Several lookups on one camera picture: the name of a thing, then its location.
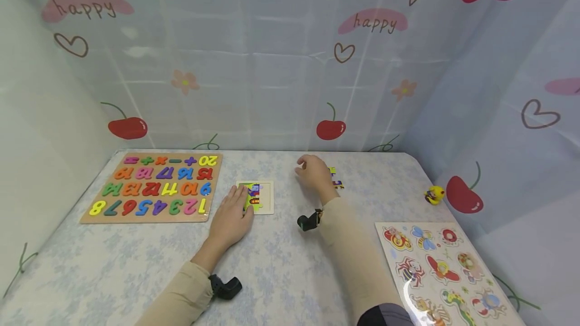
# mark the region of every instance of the black wrist strap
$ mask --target black wrist strap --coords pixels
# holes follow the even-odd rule
[[[224,284],[216,274],[212,274],[209,277],[209,281],[211,282],[213,295],[217,298],[230,300],[242,290],[242,283],[237,277],[232,278],[228,283]]]
[[[323,216],[323,209],[315,210],[314,214],[310,215],[308,218],[305,215],[301,215],[300,218],[298,218],[297,223],[302,231],[312,230],[320,224],[320,218]]]

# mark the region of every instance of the hand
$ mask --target hand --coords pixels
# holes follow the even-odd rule
[[[240,185],[236,189],[236,186],[232,186],[213,216],[208,240],[228,249],[248,233],[253,222],[253,207],[248,207],[244,215],[247,197],[248,188]]]
[[[297,163],[302,165],[302,168],[294,169],[298,179],[303,185],[309,186],[318,192],[323,205],[339,197],[334,185],[332,185],[332,177],[328,166],[322,159],[316,155],[302,155]]]
[[[253,222],[253,207],[248,207],[244,214],[247,196],[248,188],[242,185],[238,188],[232,186],[213,216],[209,236],[191,258],[191,262],[213,273],[226,250],[248,233]]]

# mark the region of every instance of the sleeve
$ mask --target sleeve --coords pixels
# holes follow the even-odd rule
[[[385,258],[346,200],[337,197],[324,205],[318,228],[344,278],[355,320],[382,303],[398,305],[406,314]]]
[[[187,262],[135,323],[136,326],[190,326],[213,297],[209,272]]]
[[[363,313],[356,326],[413,326],[413,322],[398,304],[383,303]]]

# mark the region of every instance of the pink flower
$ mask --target pink flower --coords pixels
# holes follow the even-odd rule
[[[184,75],[180,70],[175,70],[173,71],[173,77],[175,77],[175,79],[171,80],[171,84],[176,89],[181,89],[184,95],[186,95],[189,92],[189,89],[192,90],[199,89],[197,79],[191,72],[187,72]]]
[[[409,83],[408,79],[404,79],[401,82],[401,86],[392,89],[391,93],[397,96],[397,102],[399,102],[405,96],[413,96],[413,94],[415,94],[415,87],[417,87],[417,82]]]

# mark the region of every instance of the toy duck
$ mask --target toy duck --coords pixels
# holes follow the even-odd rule
[[[432,186],[425,193],[425,200],[427,200],[431,205],[438,205],[439,202],[445,197],[445,190],[441,186]]]

